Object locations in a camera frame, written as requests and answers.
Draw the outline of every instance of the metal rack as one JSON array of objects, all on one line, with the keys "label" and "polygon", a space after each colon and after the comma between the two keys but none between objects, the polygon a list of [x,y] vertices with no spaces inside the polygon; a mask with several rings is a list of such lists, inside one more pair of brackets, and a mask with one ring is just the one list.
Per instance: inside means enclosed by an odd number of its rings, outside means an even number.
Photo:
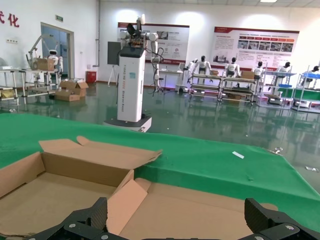
[{"label": "metal rack", "polygon": [[[293,102],[294,97],[294,87],[290,85],[290,79],[292,76],[296,75],[296,73],[292,73],[292,67],[289,72],[279,72],[279,71],[266,71],[263,76],[263,84],[262,89],[260,92],[260,96],[257,99],[257,105],[259,107],[264,108],[273,108],[273,109],[284,109],[284,110],[290,110]],[[288,78],[287,84],[281,84],[281,85],[271,85],[266,84],[266,76],[276,76],[276,77],[284,77]],[[271,89],[271,94],[266,94],[264,91],[265,87],[268,87]],[[286,89],[285,95],[287,96],[288,90],[292,90],[291,97],[282,97],[275,95],[275,91],[277,89]],[[267,102],[263,101],[263,97],[266,96],[268,98]]]},{"label": "metal rack", "polygon": [[[246,78],[237,78],[237,77],[223,77],[222,81],[225,83],[222,87],[221,91],[221,100],[225,99],[228,101],[236,101],[236,102],[246,102],[251,105],[254,104],[254,95],[255,91],[252,91],[251,88],[244,87],[227,87],[227,82],[236,82],[236,83],[246,83],[250,85],[254,85],[254,88],[257,88],[257,81],[254,79],[246,79]],[[223,98],[226,94],[232,94],[236,96],[246,97],[246,99],[233,99],[233,98]]]},{"label": "metal rack", "polygon": [[[54,71],[42,71],[42,70],[31,70],[31,69],[4,69],[0,70],[0,73],[4,73],[4,80],[5,80],[5,86],[0,86],[0,91],[3,90],[13,90],[14,91],[14,97],[10,98],[1,98],[1,101],[4,100],[16,100],[17,106],[19,105],[19,97],[22,97],[24,100],[24,104],[27,103],[26,98],[28,97],[35,97],[35,96],[42,96],[42,95],[49,95],[54,94],[55,91],[51,90],[52,86],[58,86],[60,84],[58,74]],[[8,76],[7,74],[12,74],[12,81],[13,81],[13,87],[8,86]],[[16,81],[16,75],[15,74],[21,74],[22,77],[22,95],[18,96],[17,91],[17,81]],[[33,81],[27,81],[26,75],[31,74]],[[45,78],[45,82],[39,81],[39,74],[43,74]],[[55,74],[56,83],[50,82],[50,74]]]},{"label": "metal rack", "polygon": [[[0,101],[7,101],[7,100],[15,100],[16,101],[16,105],[19,105],[19,96],[18,96],[18,92],[17,92],[17,84],[16,84],[16,76],[15,73],[17,72],[17,70],[14,69],[3,69],[0,70],[0,73],[4,74],[4,82],[5,82],[5,86],[0,86]],[[8,76],[7,74],[12,74],[12,80],[13,80],[13,86],[8,86]],[[1,97],[1,91],[4,90],[13,90],[14,92],[14,96],[13,97],[7,97],[7,98],[2,98]]]},{"label": "metal rack", "polygon": [[[205,85],[205,84],[197,84],[193,83],[194,78],[197,79],[209,79],[209,80],[218,80],[219,84],[218,85]],[[200,96],[200,97],[206,97],[206,98],[212,98],[212,99],[217,99],[218,102],[221,101],[221,86],[223,82],[223,78],[221,76],[214,76],[214,75],[206,75],[206,74],[196,74],[193,73],[191,77],[191,86],[189,88],[189,99],[193,96]],[[215,95],[206,95],[205,91],[215,93]]]},{"label": "metal rack", "polygon": [[[307,83],[307,79],[308,78],[310,78],[310,79],[320,79],[320,74],[308,73],[309,72],[309,68],[310,68],[310,66],[308,67],[307,73],[302,75],[304,77],[304,82],[303,82],[302,88],[297,87],[295,89],[295,91],[292,92],[292,94],[293,94],[292,110],[295,110],[295,111],[298,111],[298,112],[320,114],[320,108],[319,109],[312,109],[312,104],[320,105],[320,100],[313,100],[313,99],[303,98],[305,92],[314,92],[314,93],[319,93],[319,95],[320,95],[320,89],[306,88],[306,83]],[[296,93],[297,93],[297,90],[301,90],[300,98],[295,97]]]},{"label": "metal rack", "polygon": [[[26,75],[31,74],[33,81],[28,82]],[[45,82],[39,81],[39,74],[43,74],[45,78]],[[55,74],[56,83],[50,82],[50,74]],[[60,84],[58,74],[54,71],[42,71],[42,70],[24,70],[22,72],[22,92],[24,103],[26,104],[26,98],[35,97],[35,96],[43,96],[54,94],[55,91],[51,89],[51,86],[58,86]]]}]

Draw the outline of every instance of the green epoxy floor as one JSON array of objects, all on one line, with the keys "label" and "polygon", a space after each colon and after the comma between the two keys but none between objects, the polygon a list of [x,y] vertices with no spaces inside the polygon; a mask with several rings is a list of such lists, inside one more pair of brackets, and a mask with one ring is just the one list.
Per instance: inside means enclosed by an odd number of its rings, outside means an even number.
[{"label": "green epoxy floor", "polygon": [[[281,154],[320,193],[320,114],[268,109],[243,103],[224,101],[216,104],[211,98],[194,97],[189,103],[187,93],[166,94],[145,89],[143,113],[151,114],[149,132],[238,143],[273,150]],[[29,113],[80,122],[102,124],[117,114],[116,87],[104,83],[91,85],[85,99],[76,102],[50,100],[47,96],[30,97],[27,105],[18,108],[3,101],[1,112],[16,109]]]}]

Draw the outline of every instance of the chinese characters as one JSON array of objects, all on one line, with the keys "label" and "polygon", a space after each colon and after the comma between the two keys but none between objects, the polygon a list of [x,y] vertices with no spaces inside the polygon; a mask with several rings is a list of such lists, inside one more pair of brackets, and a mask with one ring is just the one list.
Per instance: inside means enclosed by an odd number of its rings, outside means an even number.
[{"label": "chinese characters", "polygon": [[[20,27],[20,25],[17,23],[19,18],[16,15],[10,13],[7,19],[9,20],[10,26],[13,26],[15,28]],[[0,11],[0,23],[5,24],[5,22],[5,14],[3,13],[3,11]]]}]

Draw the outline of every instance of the red trash bin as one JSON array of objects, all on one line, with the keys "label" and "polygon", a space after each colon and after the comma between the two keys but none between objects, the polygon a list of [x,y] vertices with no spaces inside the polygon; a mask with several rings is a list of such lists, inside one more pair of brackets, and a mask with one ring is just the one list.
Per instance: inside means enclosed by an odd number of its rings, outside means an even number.
[{"label": "red trash bin", "polygon": [[87,84],[94,84],[97,80],[97,72],[96,71],[86,71],[85,72],[85,82]]}]

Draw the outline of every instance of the green tablecloth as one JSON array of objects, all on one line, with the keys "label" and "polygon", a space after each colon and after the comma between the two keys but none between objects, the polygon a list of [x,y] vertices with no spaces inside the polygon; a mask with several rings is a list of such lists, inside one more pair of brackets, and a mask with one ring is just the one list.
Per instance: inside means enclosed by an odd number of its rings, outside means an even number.
[{"label": "green tablecloth", "polygon": [[238,199],[255,198],[320,232],[320,195],[283,157],[265,149],[31,114],[0,114],[0,125],[0,168],[41,151],[40,140],[76,141],[77,136],[84,136],[153,151],[163,149],[161,157],[138,168],[135,176]]},{"label": "green tablecloth", "polygon": [[[286,88],[279,88],[279,91],[283,92],[282,97],[291,98],[293,90],[286,89]],[[301,94],[302,94],[302,90],[296,89],[294,97],[297,99],[300,99]],[[308,100],[320,101],[320,92],[304,91],[302,98],[308,99]]]}]

